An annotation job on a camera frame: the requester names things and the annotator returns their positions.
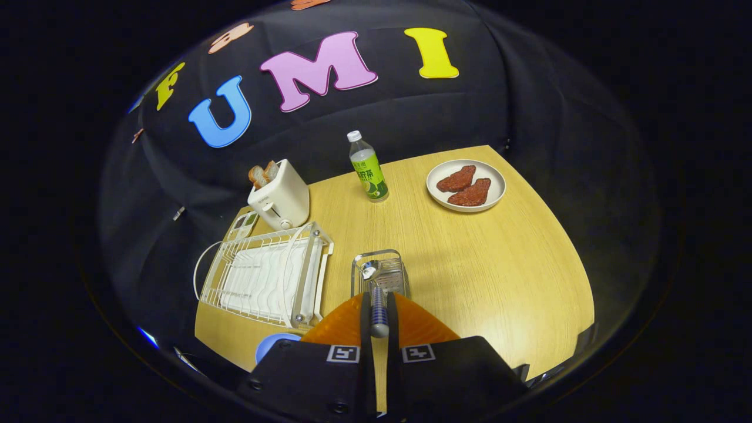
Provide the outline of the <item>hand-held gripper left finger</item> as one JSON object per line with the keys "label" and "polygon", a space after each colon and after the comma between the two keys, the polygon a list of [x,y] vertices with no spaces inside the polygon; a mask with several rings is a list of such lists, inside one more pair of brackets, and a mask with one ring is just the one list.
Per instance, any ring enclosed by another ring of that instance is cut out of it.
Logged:
{"label": "hand-held gripper left finger", "polygon": [[355,343],[277,340],[236,394],[267,422],[370,422],[376,408],[371,297],[342,304],[354,311]]}

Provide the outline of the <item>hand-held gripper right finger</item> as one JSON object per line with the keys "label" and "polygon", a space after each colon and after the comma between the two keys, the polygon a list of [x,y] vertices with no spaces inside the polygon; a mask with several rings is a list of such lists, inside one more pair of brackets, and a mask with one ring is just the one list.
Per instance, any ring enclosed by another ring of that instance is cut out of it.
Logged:
{"label": "hand-held gripper right finger", "polygon": [[429,311],[388,295],[387,416],[395,422],[484,422],[529,388],[480,335],[462,338]]}

